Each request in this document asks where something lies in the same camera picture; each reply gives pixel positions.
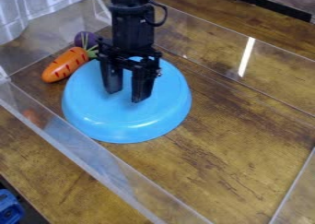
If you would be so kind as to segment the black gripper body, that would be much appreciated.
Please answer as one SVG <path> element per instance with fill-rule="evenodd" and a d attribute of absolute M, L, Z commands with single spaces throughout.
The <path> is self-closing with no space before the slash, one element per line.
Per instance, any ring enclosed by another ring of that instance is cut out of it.
<path fill-rule="evenodd" d="M 104 73 L 120 73 L 121 69 L 146 73 L 160 72 L 161 53 L 152 47 L 154 22 L 152 6 L 110 6 L 112 38 L 100 37 L 97 60 Z"/>

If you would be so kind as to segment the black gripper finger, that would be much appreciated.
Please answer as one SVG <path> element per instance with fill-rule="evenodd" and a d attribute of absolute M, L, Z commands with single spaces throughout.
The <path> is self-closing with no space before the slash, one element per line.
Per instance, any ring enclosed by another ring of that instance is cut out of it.
<path fill-rule="evenodd" d="M 145 67 L 137 67 L 132 73 L 132 102 L 145 100 L 152 92 L 156 73 Z"/>
<path fill-rule="evenodd" d="M 101 60 L 102 85 L 108 94 L 122 89 L 122 69 L 109 59 Z"/>

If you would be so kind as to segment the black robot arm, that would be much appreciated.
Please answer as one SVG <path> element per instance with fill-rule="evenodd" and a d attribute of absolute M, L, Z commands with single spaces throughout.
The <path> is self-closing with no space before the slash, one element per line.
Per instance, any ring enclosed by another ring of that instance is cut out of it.
<path fill-rule="evenodd" d="M 145 100 L 152 92 L 154 78 L 161 75 L 161 52 L 152 48 L 156 22 L 154 9 L 166 7 L 153 0 L 110 0 L 112 39 L 97 39 L 102 85 L 109 94 L 122 90 L 122 71 L 132 72 L 132 102 Z"/>

